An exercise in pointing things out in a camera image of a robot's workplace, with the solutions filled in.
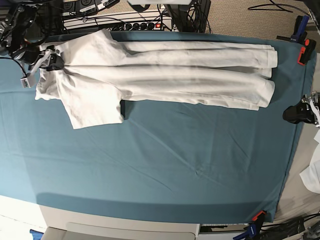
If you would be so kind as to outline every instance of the white cloth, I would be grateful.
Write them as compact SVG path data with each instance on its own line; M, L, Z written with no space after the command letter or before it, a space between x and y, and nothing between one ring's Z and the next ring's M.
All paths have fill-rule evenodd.
M309 191L320 194L320 130L316 133L314 140L319 144L313 152L310 165L300 173L300 177Z
M74 129L122 123L120 100L155 100L258 110L275 85L269 45L123 42L106 30L56 46L63 70L40 70L35 99L62 101Z

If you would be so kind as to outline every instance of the white shirt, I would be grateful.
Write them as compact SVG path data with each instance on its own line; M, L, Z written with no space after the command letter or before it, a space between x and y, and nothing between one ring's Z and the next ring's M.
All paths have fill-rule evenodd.
M122 123L120 100L258 110L275 85L269 45L199 41L125 42L107 30L56 46L63 70L40 70L35 99L62 101L74 129Z

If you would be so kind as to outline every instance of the floor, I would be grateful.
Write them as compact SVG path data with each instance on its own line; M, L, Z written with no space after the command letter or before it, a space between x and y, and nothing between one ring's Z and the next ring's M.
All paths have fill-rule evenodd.
M299 7L306 12L307 7L296 0L277 0L279 4L289 4ZM277 35L290 37L294 30L296 17L303 15L299 11L289 8L293 13L285 11L250 11L248 7L268 4L269 0L211 0L208 21L214 34L242 36L259 39L275 40ZM99 14L132 11L126 0ZM317 31L308 31L308 38L316 40L316 48L320 53L320 35Z

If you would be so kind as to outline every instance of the white fabric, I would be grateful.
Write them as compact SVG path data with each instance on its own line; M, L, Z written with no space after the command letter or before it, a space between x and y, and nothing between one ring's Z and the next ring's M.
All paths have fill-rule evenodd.
M63 70L41 70L35 99L60 99L74 129L122 123L120 100L155 100L258 110L275 85L269 45L123 42L101 30L56 46Z
M320 143L320 130L316 133L314 140ZM300 173L305 187L316 194L320 194L320 144L315 148L309 167Z

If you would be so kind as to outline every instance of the shirt sleeve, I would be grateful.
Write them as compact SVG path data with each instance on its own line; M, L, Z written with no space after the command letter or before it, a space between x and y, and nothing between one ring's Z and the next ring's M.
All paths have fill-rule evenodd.
M113 85L63 70L56 72L59 98L73 129L104 124L120 124L122 93Z

